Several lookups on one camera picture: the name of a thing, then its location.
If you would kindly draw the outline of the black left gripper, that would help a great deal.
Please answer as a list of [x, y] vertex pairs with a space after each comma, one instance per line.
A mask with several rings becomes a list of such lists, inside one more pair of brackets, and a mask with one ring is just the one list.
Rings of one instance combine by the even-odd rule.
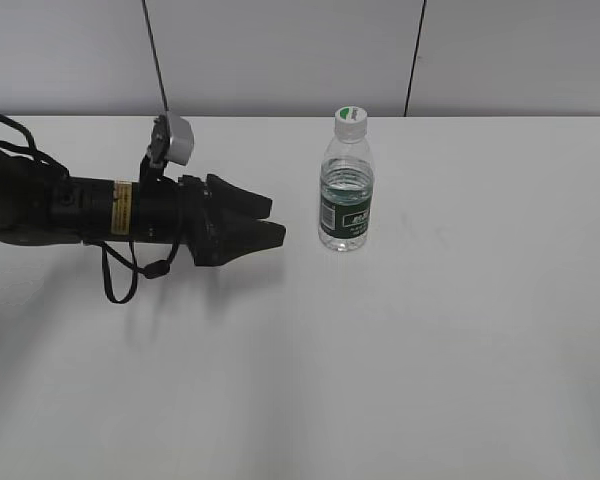
[[196, 266], [221, 266], [283, 245], [286, 228], [277, 223], [229, 222], [217, 237], [212, 222], [210, 196], [216, 205], [256, 220], [270, 216], [273, 201], [269, 197], [241, 189], [215, 174], [206, 176], [206, 184], [198, 177], [183, 175], [179, 184], [184, 208], [183, 234]]

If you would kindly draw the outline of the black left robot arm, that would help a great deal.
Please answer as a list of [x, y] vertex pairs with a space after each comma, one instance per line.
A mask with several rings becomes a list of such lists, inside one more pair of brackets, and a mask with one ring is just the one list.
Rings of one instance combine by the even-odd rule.
[[272, 201], [210, 174], [142, 182], [65, 177], [0, 149], [0, 242], [49, 246], [127, 242], [188, 247], [195, 265], [221, 266], [283, 245]]

